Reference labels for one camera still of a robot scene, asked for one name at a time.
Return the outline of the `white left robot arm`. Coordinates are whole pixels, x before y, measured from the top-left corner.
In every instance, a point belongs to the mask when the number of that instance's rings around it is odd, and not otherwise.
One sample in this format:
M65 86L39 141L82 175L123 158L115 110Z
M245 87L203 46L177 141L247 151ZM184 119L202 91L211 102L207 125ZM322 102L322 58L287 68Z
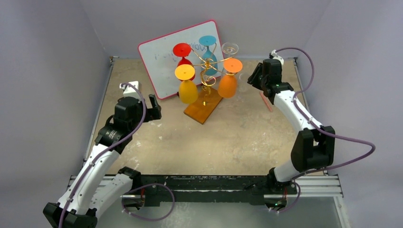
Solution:
M123 168L104 187L99 184L141 124L161 119L161 106L155 95L149 95L149 99L150 108L142 98L118 99L114 114L99 130L76 179L56 203L49 202L44 207L43 214L53 228L94 228L120 195L137 194L141 190L140 172L131 168Z

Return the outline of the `red plastic wine glass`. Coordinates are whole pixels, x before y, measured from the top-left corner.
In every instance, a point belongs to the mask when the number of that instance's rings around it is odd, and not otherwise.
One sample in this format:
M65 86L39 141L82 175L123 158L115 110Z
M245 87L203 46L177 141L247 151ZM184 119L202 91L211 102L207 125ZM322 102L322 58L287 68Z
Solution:
M192 62L188 59L188 55L192 48L187 43L178 43L173 47L173 53L180 58L174 74L178 80L190 81L193 83L195 79L195 69Z

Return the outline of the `yellow plastic wine glass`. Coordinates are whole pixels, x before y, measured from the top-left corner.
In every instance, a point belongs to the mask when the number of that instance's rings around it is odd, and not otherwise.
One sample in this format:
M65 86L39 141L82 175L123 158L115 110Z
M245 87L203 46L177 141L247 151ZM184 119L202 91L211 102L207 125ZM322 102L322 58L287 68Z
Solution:
M181 81L179 85L179 98L185 104L192 104L198 99L198 89L191 80L195 75L192 65L182 64L175 69L175 76Z

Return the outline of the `clear wine glass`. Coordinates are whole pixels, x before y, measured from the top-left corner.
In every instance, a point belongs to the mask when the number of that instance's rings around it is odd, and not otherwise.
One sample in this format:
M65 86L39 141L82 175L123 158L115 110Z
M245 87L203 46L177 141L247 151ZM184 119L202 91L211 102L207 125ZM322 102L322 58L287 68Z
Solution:
M227 59L236 56L239 51L239 46L236 43L226 42L222 44L221 50L223 53L223 58Z

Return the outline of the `orange plastic wine glass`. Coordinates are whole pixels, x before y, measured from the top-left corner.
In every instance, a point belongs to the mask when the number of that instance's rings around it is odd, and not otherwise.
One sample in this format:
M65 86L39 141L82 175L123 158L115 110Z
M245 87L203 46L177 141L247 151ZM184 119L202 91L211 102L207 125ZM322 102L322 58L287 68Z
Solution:
M235 96L237 89L237 79L235 75L242 70L243 64L236 58L229 58L224 61L223 67L225 74L220 80L218 94L223 98L231 98Z

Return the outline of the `blue plastic wine glass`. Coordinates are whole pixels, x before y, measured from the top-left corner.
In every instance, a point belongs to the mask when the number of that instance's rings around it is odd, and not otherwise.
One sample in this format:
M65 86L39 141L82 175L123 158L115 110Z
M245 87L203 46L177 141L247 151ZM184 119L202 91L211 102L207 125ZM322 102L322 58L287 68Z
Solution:
M214 54L214 51L217 47L216 44L217 39L214 36L211 35L206 35L206 36L202 36L199 39L199 43L206 47L206 51L205 53L202 55L202 58L205 61L208 61L210 63L210 65L212 66L212 68L209 68L205 71L205 75L207 76L213 76L217 73L217 58Z

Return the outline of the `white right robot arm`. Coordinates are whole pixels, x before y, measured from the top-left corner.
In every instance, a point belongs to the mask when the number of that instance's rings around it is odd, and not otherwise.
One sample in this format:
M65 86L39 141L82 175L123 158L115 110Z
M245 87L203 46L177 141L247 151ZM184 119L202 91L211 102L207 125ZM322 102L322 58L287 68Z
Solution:
M272 105L277 107L297 133L290 159L269 171L267 188L279 193L286 182L309 170L330 166L334 161L335 131L323 126L297 98L290 83L282 81L282 63L277 59L265 59L258 63L248 84L261 90Z

